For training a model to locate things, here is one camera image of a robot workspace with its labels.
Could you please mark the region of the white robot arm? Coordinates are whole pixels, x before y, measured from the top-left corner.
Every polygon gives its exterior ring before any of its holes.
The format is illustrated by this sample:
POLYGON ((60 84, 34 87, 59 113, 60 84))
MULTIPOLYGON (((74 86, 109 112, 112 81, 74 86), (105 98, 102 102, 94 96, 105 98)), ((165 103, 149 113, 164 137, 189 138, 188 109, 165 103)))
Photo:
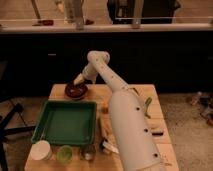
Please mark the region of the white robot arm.
POLYGON ((124 171, 167 171, 144 114, 137 91, 109 66, 106 51, 90 51, 88 64, 74 84, 100 75, 112 91, 108 111, 124 171))

